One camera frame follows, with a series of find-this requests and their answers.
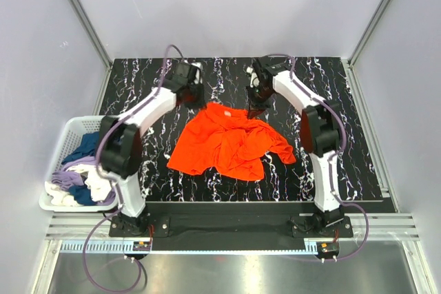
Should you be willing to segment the orange t shirt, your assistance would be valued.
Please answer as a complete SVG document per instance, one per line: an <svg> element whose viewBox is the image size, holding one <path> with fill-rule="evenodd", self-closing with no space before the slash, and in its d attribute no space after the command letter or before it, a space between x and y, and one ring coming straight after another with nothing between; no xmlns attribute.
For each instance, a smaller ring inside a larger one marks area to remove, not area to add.
<svg viewBox="0 0 441 294"><path fill-rule="evenodd" d="M257 181L265 177L261 158L275 153L294 164L294 148L273 127L248 119L244 109L208 103L183 129L167 166L198 176L209 168L230 178Z"/></svg>

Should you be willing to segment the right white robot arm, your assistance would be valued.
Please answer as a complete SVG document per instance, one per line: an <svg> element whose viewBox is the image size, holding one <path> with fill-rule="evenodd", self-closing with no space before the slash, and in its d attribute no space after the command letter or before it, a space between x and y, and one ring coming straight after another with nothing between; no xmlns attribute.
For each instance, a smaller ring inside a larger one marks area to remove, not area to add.
<svg viewBox="0 0 441 294"><path fill-rule="evenodd" d="M338 188L337 158L344 151L347 136L337 115L338 104L319 96L294 74L294 60L270 64L269 57L252 59L246 69L250 83L249 118L262 114L273 94L280 94L300 113L300 143L309 154L314 172L316 192L314 204L324 218L342 211Z"/></svg>

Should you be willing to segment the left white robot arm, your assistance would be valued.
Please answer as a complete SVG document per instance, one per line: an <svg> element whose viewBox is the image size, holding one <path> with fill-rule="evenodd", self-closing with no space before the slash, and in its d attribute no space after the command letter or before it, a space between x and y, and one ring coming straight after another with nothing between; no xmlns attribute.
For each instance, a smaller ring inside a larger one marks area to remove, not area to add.
<svg viewBox="0 0 441 294"><path fill-rule="evenodd" d="M190 109L205 106L201 63L178 63L170 77L161 83L132 109L101 119L96 171L115 187L119 213L128 218L139 218L145 209L138 170L143 158L143 137L148 129L181 105Z"/></svg>

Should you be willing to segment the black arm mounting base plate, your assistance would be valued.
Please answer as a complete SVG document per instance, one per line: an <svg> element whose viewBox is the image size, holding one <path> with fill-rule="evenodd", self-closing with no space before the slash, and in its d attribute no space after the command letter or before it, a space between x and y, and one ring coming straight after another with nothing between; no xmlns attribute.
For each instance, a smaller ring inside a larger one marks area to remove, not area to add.
<svg viewBox="0 0 441 294"><path fill-rule="evenodd" d="M312 202L148 202L136 220L114 216L111 237L158 238L181 233L279 233L295 238L350 238L343 207L319 211Z"/></svg>

